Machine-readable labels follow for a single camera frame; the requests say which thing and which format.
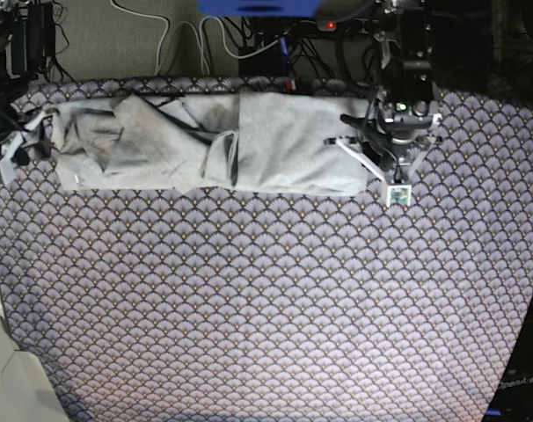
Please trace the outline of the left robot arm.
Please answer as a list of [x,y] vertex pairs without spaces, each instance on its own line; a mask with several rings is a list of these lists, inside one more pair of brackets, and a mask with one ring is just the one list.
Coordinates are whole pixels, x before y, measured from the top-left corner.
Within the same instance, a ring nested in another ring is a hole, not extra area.
[[[386,206],[410,206],[411,180],[438,144],[442,119],[436,99],[431,54],[431,9],[425,1],[367,1],[358,11],[330,24],[336,60],[350,91],[367,101],[359,116],[341,115],[357,137],[335,144],[377,178]],[[356,82],[345,58],[345,38],[369,37],[371,58],[362,62],[365,83]]]

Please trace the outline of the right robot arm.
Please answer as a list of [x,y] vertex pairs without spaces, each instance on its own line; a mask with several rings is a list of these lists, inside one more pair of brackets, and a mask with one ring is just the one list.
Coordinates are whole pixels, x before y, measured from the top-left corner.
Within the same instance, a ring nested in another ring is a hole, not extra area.
[[16,177],[16,168],[30,163],[29,149],[50,155],[43,140],[42,109],[20,112],[15,101],[31,82],[45,76],[55,58],[52,1],[0,1],[0,185]]

